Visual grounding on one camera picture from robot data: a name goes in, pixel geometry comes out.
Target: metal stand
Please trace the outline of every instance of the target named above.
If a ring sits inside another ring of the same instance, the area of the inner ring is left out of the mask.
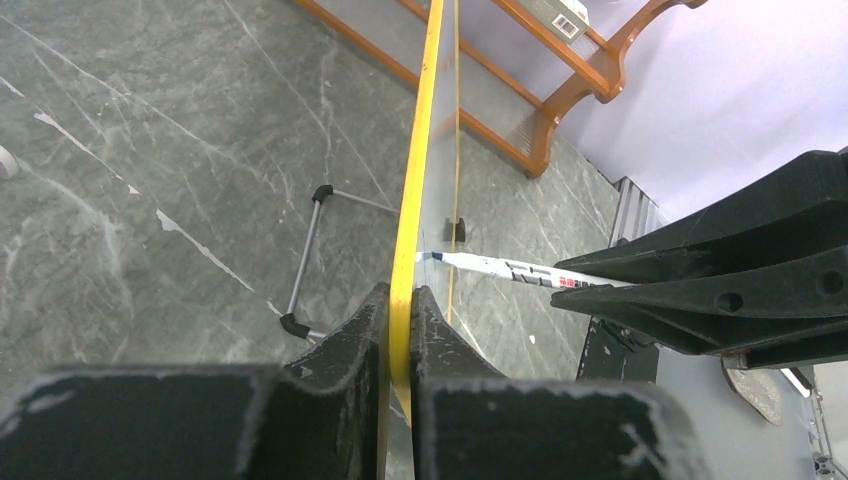
[[[312,242],[315,240],[315,232],[318,229],[318,220],[321,218],[321,207],[324,204],[324,200],[326,200],[330,195],[338,195],[365,205],[379,208],[380,210],[400,215],[399,210],[385,205],[380,205],[379,203],[366,200],[362,197],[357,197],[350,193],[342,192],[341,190],[336,190],[332,185],[321,185],[315,190],[315,193],[312,195],[312,202],[314,203],[312,207],[312,220],[309,222],[309,232],[306,234],[306,244],[303,246],[303,254],[300,256],[300,266],[297,268],[297,276],[294,279],[291,299],[289,299],[289,306],[286,308],[286,314],[280,317],[280,325],[283,326],[285,331],[295,337],[303,339],[310,338],[312,340],[320,340],[327,336],[326,333],[315,331],[302,323],[298,323],[294,316],[294,310],[295,307],[297,307],[297,297],[300,295],[300,287],[303,284],[303,275],[306,273],[306,265],[309,262],[309,254],[312,252]]]
[[[848,480],[848,471],[835,458],[833,458],[833,448],[830,444],[830,435],[827,433],[827,424],[824,420],[824,412],[822,411],[820,393],[815,389],[811,389],[810,400],[813,405],[813,424],[816,429],[815,445],[813,452],[813,464],[816,469],[816,476]]]

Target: glass panel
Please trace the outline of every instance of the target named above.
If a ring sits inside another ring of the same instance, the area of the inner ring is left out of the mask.
[[[465,53],[460,54],[459,70],[461,107],[529,155],[536,108]]]
[[[456,0],[433,0],[392,269],[389,363],[407,417],[411,414],[409,328],[413,288],[429,286],[443,312],[450,314],[451,270],[433,261],[416,263],[416,259],[424,251],[453,251],[450,226],[456,217],[459,171],[456,16]]]
[[[396,0],[312,0],[409,71],[421,71],[427,26]]]

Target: yellow edge strip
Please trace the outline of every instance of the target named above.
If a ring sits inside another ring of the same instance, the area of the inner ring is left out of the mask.
[[[427,22],[424,60],[421,63],[421,79],[418,82],[418,99],[415,104],[415,120],[412,124],[389,292],[389,368],[398,400],[410,423],[412,397],[409,390],[409,317],[415,284],[415,253],[418,248],[421,197],[424,193],[424,171],[427,145],[430,141],[430,119],[433,114],[433,90],[436,86],[443,10],[443,0],[433,0],[430,4],[430,19]]]

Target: black rubber foot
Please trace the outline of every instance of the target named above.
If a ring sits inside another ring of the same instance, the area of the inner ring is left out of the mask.
[[[315,189],[315,193],[312,195],[312,201],[324,203],[324,200],[326,200],[327,197],[329,197],[332,194],[333,194],[333,186],[332,185],[321,185],[320,187]]]
[[[280,317],[280,325],[283,326],[283,330],[289,332],[295,337],[302,338],[304,340],[306,340],[306,336],[309,335],[309,331],[311,330],[306,325],[297,323],[297,320],[295,320],[293,313],[287,313]]]
[[[452,239],[457,243],[465,243],[465,219],[460,218],[457,223],[451,223],[450,219],[445,219],[445,241],[450,242]]]

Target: white label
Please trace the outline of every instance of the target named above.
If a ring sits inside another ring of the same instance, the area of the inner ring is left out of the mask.
[[[568,21],[563,14],[557,15],[557,18],[554,19],[554,26],[568,38],[573,37],[578,30],[577,27]]]

